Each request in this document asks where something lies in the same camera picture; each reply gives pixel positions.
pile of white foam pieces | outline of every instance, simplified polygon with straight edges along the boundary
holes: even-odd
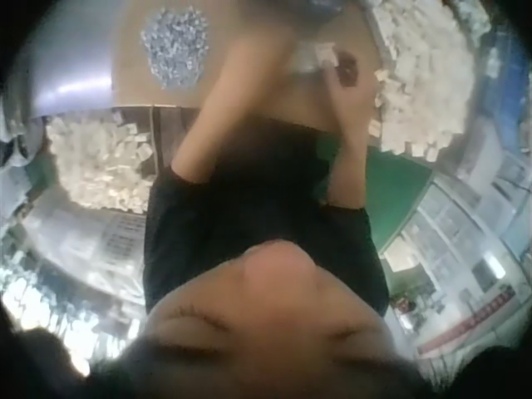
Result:
[[[140,173],[140,165],[153,155],[149,132],[124,124],[117,111],[93,111],[53,116],[47,136],[59,181],[73,202],[146,212],[155,179]]]
[[[436,161],[466,130],[474,57],[441,0],[367,0],[387,54],[376,72],[381,150]]]

eye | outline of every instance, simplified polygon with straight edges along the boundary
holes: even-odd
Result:
[[[177,318],[198,318],[220,331],[229,331],[227,323],[222,318],[213,316],[208,313],[204,313],[198,308],[196,308],[194,305],[178,308],[175,316]]]

person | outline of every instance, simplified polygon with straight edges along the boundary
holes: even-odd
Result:
[[[227,156],[237,135],[253,134],[239,127],[285,78],[295,39],[278,24],[233,44],[154,183],[149,316],[124,355],[144,396],[373,397],[416,380],[382,320],[387,284],[364,210],[376,92],[365,60],[339,52],[338,70],[325,71],[341,141],[325,204],[313,198],[322,174],[311,145],[258,138],[254,160]]]

black sleeve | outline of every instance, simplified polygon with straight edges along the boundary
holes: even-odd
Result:
[[[207,185],[189,183],[170,168],[150,193],[144,243],[143,284],[149,312],[179,287],[204,234]]]
[[[325,205],[321,212],[340,258],[335,264],[342,265],[329,272],[384,315],[390,298],[381,260],[373,243],[367,211]]]

wooden table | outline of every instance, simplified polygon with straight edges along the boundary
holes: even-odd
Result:
[[[116,40],[113,60],[113,91],[116,106],[179,106],[199,108],[216,82],[229,44],[247,26],[239,0],[130,0]],[[151,74],[140,32],[147,19],[162,7],[176,12],[188,5],[201,10],[209,20],[209,55],[205,74],[189,91],[164,90]],[[344,13],[324,25],[315,42],[335,42],[338,47],[363,58],[373,71],[381,60],[362,10],[349,3]],[[314,78],[295,76],[292,82],[259,110],[262,116],[334,132],[336,121],[323,83]]]

